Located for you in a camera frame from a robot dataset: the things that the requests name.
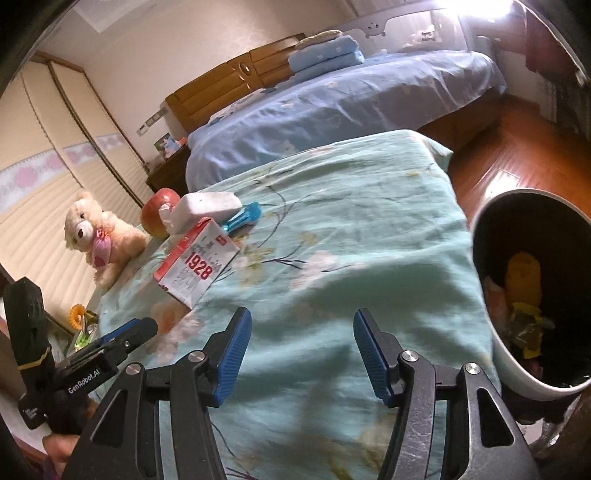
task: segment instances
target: wooden headboard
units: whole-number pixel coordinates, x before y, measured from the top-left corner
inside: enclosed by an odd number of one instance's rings
[[[166,97],[170,109],[187,133],[205,125],[217,111],[259,88],[287,80],[293,72],[287,59],[306,35],[255,48],[192,80]]]

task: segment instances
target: pillow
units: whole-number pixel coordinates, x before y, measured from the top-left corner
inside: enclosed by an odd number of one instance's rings
[[[297,44],[295,44],[295,47],[297,50],[301,50],[302,48],[309,47],[310,45],[334,40],[336,37],[340,37],[342,34],[343,33],[341,30],[327,30],[325,32],[320,32],[316,35],[312,35],[311,37],[306,37],[305,39],[300,40]]]

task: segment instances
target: blue bedsheet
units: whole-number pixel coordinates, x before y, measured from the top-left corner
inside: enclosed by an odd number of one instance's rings
[[[400,128],[418,129],[505,89],[491,59],[468,51],[390,54],[266,95],[189,135],[195,192],[309,148]]]
[[[201,348],[247,307],[252,337],[236,388],[210,409],[226,471],[258,480],[377,478],[395,413],[374,396],[355,345],[358,308],[431,362],[476,361],[496,379],[470,233],[442,170],[450,155],[416,132],[388,132],[215,185],[263,210],[236,239],[230,270],[188,312],[152,279],[175,240],[151,244],[103,297],[101,333],[152,316],[158,337],[129,362],[156,367]],[[167,445],[170,416],[161,418]],[[440,460],[441,415],[436,425]],[[172,457],[164,451],[168,468]]]

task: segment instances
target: wardrobe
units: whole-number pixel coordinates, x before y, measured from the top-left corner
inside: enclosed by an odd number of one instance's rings
[[[137,225],[152,195],[141,159],[83,72],[30,61],[0,98],[0,265],[41,287],[47,313],[67,315],[95,290],[94,270],[66,249],[64,220],[83,190]]]

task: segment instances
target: nightstand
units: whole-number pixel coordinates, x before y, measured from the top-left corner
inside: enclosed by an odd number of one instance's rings
[[[146,184],[153,191],[169,188],[177,192],[181,197],[189,193],[187,183],[185,182],[185,170],[187,169],[187,160],[191,151],[187,145],[176,151],[167,161],[148,175]]]

